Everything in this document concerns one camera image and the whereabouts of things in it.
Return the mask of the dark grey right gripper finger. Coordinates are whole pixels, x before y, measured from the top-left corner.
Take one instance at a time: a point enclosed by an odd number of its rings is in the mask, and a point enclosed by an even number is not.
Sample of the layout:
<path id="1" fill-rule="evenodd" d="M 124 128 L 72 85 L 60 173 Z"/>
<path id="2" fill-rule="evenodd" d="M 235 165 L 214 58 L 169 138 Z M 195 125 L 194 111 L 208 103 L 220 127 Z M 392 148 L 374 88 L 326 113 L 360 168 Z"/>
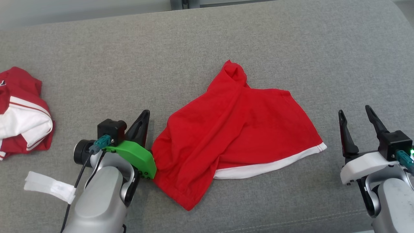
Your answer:
<path id="1" fill-rule="evenodd" d="M 354 144 L 351 134 L 348 130 L 347 119 L 343 110 L 339 110 L 338 118 L 343 155 L 357 155 L 359 153 L 359 149 L 358 146 Z"/>
<path id="2" fill-rule="evenodd" d="M 374 112 L 372 107 L 370 105 L 365 106 L 365 110 L 367 113 L 367 117 L 371 124 L 373 124 L 377 138 L 380 139 L 383 134 L 388 134 L 388 129 L 384 126 L 383 122 L 380 120 L 380 118 L 377 116 L 377 114 Z"/>

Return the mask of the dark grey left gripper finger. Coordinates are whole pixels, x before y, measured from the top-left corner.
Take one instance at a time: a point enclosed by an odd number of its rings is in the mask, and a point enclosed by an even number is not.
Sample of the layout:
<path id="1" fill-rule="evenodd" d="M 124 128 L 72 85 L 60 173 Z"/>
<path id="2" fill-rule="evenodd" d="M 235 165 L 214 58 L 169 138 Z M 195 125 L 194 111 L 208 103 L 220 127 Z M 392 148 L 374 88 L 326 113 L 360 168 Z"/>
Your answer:
<path id="1" fill-rule="evenodd" d="M 143 110 L 125 134 L 128 141 L 136 142 L 143 148 L 146 146 L 147 132 L 149 127 L 150 111 Z"/>

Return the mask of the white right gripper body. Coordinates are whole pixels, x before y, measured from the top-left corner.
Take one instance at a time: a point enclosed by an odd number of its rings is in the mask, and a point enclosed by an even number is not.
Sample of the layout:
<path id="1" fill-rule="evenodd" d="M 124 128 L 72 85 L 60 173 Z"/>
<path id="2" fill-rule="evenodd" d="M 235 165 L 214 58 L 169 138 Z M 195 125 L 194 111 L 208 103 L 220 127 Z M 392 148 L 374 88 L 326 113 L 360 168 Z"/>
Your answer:
<path id="1" fill-rule="evenodd" d="M 391 178 L 399 179 L 398 161 L 387 161 L 379 152 L 369 152 L 346 163 L 340 173 L 342 184 L 348 184 L 365 176 L 368 184 Z"/>

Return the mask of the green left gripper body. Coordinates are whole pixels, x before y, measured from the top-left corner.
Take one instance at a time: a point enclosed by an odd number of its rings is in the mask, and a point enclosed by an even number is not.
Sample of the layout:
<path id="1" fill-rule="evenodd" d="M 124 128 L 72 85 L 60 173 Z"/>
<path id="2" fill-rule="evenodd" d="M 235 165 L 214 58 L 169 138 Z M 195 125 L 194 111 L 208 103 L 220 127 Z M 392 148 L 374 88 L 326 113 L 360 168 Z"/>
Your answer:
<path id="1" fill-rule="evenodd" d="M 105 147 L 107 152 L 120 155 L 133 167 L 141 171 L 141 176 L 146 179 L 154 179 L 157 167 L 152 153 L 136 142 L 124 140 L 118 146 Z"/>

